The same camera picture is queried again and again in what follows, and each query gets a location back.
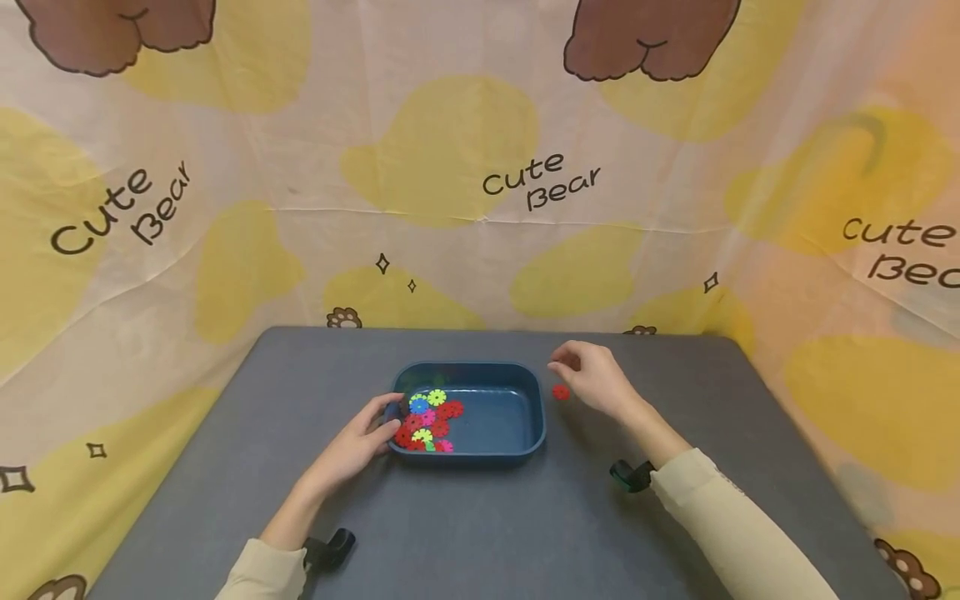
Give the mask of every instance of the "fabric backdrop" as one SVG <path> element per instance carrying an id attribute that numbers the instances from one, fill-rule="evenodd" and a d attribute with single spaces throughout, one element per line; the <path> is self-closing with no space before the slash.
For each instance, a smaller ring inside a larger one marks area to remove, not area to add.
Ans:
<path id="1" fill-rule="evenodd" d="M 904 596 L 960 598 L 958 28 L 0 0 L 0 599 L 84 597 L 274 324 L 729 336 Z"/>

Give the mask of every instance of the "beige sleeve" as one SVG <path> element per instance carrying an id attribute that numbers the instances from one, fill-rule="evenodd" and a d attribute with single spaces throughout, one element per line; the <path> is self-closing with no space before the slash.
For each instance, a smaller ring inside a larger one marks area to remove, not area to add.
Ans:
<path id="1" fill-rule="evenodd" d="M 216 600 L 297 600 L 306 583 L 306 550 L 285 552 L 249 540 Z"/>
<path id="2" fill-rule="evenodd" d="M 837 600 L 800 548 L 699 449 L 651 475 L 735 600 Z"/>

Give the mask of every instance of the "green gear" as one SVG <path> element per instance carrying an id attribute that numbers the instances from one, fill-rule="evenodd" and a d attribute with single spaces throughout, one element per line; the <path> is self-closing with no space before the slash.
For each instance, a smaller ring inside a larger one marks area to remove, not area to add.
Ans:
<path id="1" fill-rule="evenodd" d="M 430 406 L 440 406 L 446 402 L 446 392 L 443 390 L 433 390 L 430 394 L 427 394 L 426 401 L 430 403 Z"/>
<path id="2" fill-rule="evenodd" d="M 425 444 L 433 443 L 433 432 L 429 429 L 418 429 L 413 435 L 414 442 L 423 442 Z"/>

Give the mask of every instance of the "blue container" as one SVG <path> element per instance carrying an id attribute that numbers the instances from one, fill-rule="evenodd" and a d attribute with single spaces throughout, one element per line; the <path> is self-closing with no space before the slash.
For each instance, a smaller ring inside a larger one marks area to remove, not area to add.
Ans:
<path id="1" fill-rule="evenodd" d="M 516 363 L 415 363 L 400 372 L 394 391 L 410 396 L 443 390 L 448 400 L 459 400 L 464 412 L 447 423 L 444 439 L 453 452 L 410 451 L 390 442 L 403 460 L 422 465 L 517 465 L 537 451 L 546 438 L 546 419 L 540 383 L 529 369 Z M 402 419 L 398 404 L 386 410 L 387 419 Z"/>

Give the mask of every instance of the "tray rim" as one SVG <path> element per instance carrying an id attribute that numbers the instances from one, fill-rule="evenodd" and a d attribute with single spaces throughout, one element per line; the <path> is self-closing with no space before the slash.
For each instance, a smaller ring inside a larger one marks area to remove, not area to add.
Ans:
<path id="1" fill-rule="evenodd" d="M 537 438 L 537 440 L 536 440 L 529 448 L 527 448 L 527 449 L 524 450 L 523 452 L 457 452 L 457 451 L 453 451 L 453 452 L 414 452 L 414 451 L 408 450 L 408 449 L 406 449 L 406 448 L 400 447 L 399 445 L 396 444 L 396 442 L 394 442 L 393 438 L 391 438 L 391 439 L 387 442 L 387 445 L 390 447 L 391 451 L 393 451 L 393 452 L 395 452 L 396 454 L 399 454 L 399 455 L 401 455 L 401 456 L 416 457 L 417 459 L 424 459 L 424 457 L 429 457 L 429 458 L 426 458 L 425 460 L 440 460 L 440 461 L 442 461 L 442 460 L 448 460 L 448 459 L 453 459 L 453 458 L 465 458 L 465 457 L 476 458 L 476 459 L 482 459 L 482 458 L 515 458 L 515 459 L 522 459 L 522 458 L 527 458 L 527 457 L 533 455 L 533 453 L 536 452 L 537 450 L 539 450 L 540 447 L 543 445 L 543 442 L 546 440 L 546 405 L 543 403 L 543 390 L 542 390 L 542 388 L 540 387 L 540 378 L 537 377 L 537 374 L 534 373 L 534 372 L 533 372 L 529 367 L 527 367 L 526 365 L 520 364 L 520 363 L 518 363 L 518 362 L 516 362 L 516 361 L 503 361 L 503 360 L 495 360 L 495 361 L 490 361 L 490 360 L 419 360 L 419 361 L 410 363 L 409 365 L 407 365 L 407 366 L 404 367 L 403 369 L 400 369 L 398 372 L 396 372 L 396 375 L 394 376 L 394 383 L 393 383 L 393 385 L 391 386 L 391 390 L 392 390 L 392 391 L 396 391 L 397 384 L 399 384 L 400 376 L 401 376 L 401 375 L 403 375 L 405 372 L 407 372 L 408 370 L 410 370 L 410 369 L 412 369 L 412 368 L 414 368 L 414 367 L 416 367 L 416 366 L 418 366 L 418 365 L 509 365 L 509 366 L 511 366 L 511 367 L 520 367 L 520 368 L 523 369 L 524 371 L 530 373 L 530 374 L 533 376 L 533 378 L 534 378 L 534 382 L 537 384 L 537 402 L 540 404 L 540 417 L 541 417 L 541 420 L 542 420 L 542 427 L 540 428 L 540 437 Z"/>

